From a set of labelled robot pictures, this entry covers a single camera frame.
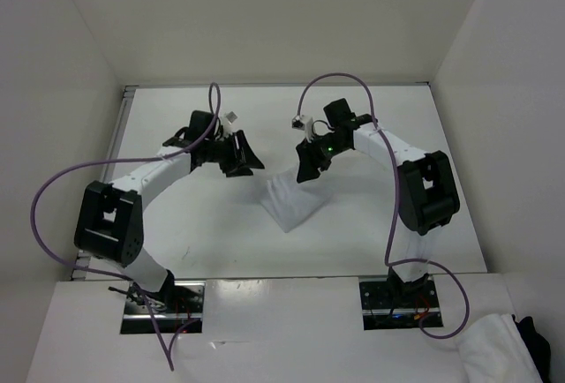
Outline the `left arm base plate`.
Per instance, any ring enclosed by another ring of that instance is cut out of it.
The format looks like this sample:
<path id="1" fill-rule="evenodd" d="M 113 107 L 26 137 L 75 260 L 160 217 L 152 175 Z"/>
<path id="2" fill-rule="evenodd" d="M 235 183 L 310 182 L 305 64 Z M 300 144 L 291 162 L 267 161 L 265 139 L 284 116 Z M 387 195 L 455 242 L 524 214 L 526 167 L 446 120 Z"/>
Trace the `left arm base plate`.
<path id="1" fill-rule="evenodd" d="M 154 319 L 162 334 L 199 334 L 203 324 L 203 306 L 206 283 L 204 281 L 177 281 L 180 298 L 169 306 L 158 305 L 147 296 Z M 155 334 L 147 305 L 139 295 L 127 297 L 124 302 L 120 334 Z"/>

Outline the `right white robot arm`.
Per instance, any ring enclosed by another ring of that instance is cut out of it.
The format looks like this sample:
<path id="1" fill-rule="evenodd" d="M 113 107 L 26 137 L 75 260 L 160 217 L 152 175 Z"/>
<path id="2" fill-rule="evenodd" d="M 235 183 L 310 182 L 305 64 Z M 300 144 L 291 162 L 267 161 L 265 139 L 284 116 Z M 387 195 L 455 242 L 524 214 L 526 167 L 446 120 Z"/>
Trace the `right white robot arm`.
<path id="1" fill-rule="evenodd" d="M 297 147 L 297 182 L 320 177 L 332 159 L 355 150 L 391 170 L 394 178 L 393 229 L 385 248 L 387 295 L 397 306 L 408 305 L 428 276 L 431 234 L 448 225 L 460 210 L 455 178 L 448 156 L 428 153 L 374 124 L 368 114 L 355 115 L 342 98 L 324 112 L 328 132 L 319 135 L 314 120 L 297 115 L 291 125 L 305 134 Z"/>

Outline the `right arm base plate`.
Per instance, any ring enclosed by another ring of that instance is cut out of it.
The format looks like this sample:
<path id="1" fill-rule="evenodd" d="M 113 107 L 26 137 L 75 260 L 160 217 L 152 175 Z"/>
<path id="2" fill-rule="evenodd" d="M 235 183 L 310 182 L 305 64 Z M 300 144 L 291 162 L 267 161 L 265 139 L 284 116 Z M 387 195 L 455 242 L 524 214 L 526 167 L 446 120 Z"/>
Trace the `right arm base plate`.
<path id="1" fill-rule="evenodd" d="M 443 327 L 433 278 L 425 275 L 404 283 L 398 277 L 360 279 L 360 303 L 365 331 Z"/>

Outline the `white skirt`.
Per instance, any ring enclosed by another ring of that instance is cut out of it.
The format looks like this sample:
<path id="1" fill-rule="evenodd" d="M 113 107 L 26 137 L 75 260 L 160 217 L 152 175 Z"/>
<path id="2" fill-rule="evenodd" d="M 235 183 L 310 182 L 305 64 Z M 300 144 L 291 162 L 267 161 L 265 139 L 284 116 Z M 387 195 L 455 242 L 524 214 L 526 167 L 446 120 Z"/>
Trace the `white skirt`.
<path id="1" fill-rule="evenodd" d="M 289 233 L 322 208 L 332 191 L 316 181 L 299 184 L 298 165 L 270 177 L 260 203 L 284 233 Z"/>

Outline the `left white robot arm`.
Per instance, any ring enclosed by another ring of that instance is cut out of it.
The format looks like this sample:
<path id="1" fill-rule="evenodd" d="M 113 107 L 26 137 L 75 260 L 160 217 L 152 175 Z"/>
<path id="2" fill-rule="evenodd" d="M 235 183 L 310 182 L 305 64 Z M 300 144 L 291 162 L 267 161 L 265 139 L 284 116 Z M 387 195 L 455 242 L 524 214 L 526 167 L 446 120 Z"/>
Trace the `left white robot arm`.
<path id="1" fill-rule="evenodd" d="M 145 249 L 146 207 L 206 163 L 217 164 L 227 177 L 250 176 L 264 165 L 244 132 L 231 130 L 227 116 L 217 118 L 201 110 L 192 112 L 189 124 L 162 144 L 157 157 L 109 183 L 93 181 L 87 186 L 74 243 L 135 282 L 126 293 L 131 301 L 166 312 L 188 300 L 191 292 L 178 287 L 174 274 Z"/>

